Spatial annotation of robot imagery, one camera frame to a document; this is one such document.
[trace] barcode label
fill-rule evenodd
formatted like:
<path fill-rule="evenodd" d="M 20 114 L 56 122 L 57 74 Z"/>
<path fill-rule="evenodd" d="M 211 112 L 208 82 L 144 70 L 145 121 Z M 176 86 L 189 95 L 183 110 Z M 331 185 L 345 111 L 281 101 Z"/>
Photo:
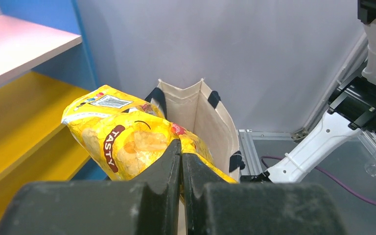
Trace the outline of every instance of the barcode label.
<path fill-rule="evenodd" d="M 111 96 L 109 94 L 103 96 L 99 100 L 91 102 L 92 105 L 95 106 L 104 106 L 104 107 L 110 107 L 110 108 L 122 108 L 133 101 L 130 100 L 124 100 L 124 99 L 119 99 L 117 97 Z"/>

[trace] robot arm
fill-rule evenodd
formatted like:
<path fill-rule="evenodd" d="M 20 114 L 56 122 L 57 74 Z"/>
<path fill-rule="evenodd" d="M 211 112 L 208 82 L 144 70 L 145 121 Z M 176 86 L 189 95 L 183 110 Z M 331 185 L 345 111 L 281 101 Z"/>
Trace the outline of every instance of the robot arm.
<path fill-rule="evenodd" d="M 314 130 L 253 181 L 300 182 L 341 144 L 365 130 L 376 131 L 376 0 L 358 0 L 358 17 L 366 24 L 368 63 L 336 88 Z"/>

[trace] blue shelf frame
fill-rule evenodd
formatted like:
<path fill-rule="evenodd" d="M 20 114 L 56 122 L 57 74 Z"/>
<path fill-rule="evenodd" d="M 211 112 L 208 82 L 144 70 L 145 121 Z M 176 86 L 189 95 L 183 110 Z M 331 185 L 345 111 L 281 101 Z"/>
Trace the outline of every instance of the blue shelf frame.
<path fill-rule="evenodd" d="M 7 16 L 81 35 L 81 44 L 32 70 L 88 91 L 100 87 L 75 0 L 0 0 L 0 10 Z M 96 162 L 90 159 L 73 179 L 104 180 L 106 177 Z"/>

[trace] yellow chip bag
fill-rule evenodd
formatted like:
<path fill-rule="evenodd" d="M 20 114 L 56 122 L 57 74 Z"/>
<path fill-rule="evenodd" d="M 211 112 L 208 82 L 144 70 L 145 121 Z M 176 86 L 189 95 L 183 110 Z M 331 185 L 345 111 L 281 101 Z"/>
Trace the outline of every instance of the yellow chip bag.
<path fill-rule="evenodd" d="M 73 101 L 64 110 L 62 123 L 112 180 L 133 179 L 172 140 L 180 139 L 182 153 L 196 154 L 223 179 L 235 182 L 212 165 L 200 138 L 167 121 L 156 106 L 107 85 Z"/>

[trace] yellow shelf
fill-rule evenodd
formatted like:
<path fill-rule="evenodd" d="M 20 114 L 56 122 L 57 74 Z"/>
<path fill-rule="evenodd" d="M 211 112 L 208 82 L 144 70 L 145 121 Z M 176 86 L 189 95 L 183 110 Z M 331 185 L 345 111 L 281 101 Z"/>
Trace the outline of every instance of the yellow shelf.
<path fill-rule="evenodd" d="M 63 129 L 63 110 L 86 93 L 35 72 L 0 88 L 0 181 Z"/>
<path fill-rule="evenodd" d="M 86 150 L 63 128 L 0 181 L 0 218 L 15 193 L 27 182 L 69 180 L 90 159 Z"/>

